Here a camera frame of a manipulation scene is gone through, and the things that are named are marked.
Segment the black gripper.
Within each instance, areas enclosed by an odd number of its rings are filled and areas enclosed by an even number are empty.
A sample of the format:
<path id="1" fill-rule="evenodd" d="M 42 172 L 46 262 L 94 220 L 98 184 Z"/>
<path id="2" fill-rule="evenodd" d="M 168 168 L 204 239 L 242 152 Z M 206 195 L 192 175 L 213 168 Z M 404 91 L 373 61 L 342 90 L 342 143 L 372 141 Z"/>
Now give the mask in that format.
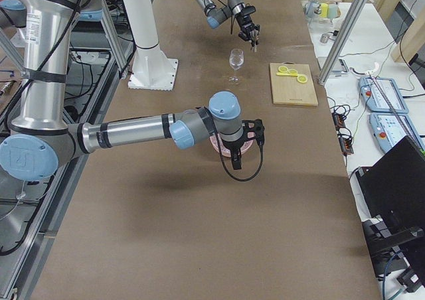
<path id="1" fill-rule="evenodd" d="M 246 42 L 250 42 L 251 52 L 257 52 L 258 36 L 260 34 L 260 25 L 255 25 L 250 15 L 237 15 L 237 22 L 240 27 L 238 36 Z"/>
<path id="2" fill-rule="evenodd" d="M 230 151 L 230 160 L 234 170 L 242 169 L 242 148 L 248 149 L 252 144 L 252 140 L 242 136 L 236 141 L 222 140 L 222 144 Z"/>

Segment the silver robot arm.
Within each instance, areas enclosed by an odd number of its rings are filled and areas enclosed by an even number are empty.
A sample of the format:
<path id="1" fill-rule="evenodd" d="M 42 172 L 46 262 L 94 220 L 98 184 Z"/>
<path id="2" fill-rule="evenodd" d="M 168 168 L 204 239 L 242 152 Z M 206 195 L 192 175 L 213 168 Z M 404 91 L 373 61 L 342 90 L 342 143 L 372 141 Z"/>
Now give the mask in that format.
<path id="1" fill-rule="evenodd" d="M 252 20 L 252 14 L 256 12 L 253 5 L 244 0 L 196 0 L 203 9 L 210 28 L 216 29 L 228 19 L 231 20 L 230 33 L 233 23 L 236 21 L 240 28 L 238 36 L 251 45 L 251 51 L 256 52 L 259 44 L 260 25 Z"/>
<path id="2" fill-rule="evenodd" d="M 253 123 L 240 117 L 237 97 L 217 92 L 207 107 L 182 113 L 131 118 L 93 125 L 62 118 L 72 26 L 85 13 L 102 15 L 101 0 L 21 0 L 27 10 L 21 110 L 1 143 L 1 167 L 22 181 L 52 176 L 69 161 L 119 145 L 172 139 L 186 149 L 215 137 L 242 167 L 242 146 Z"/>

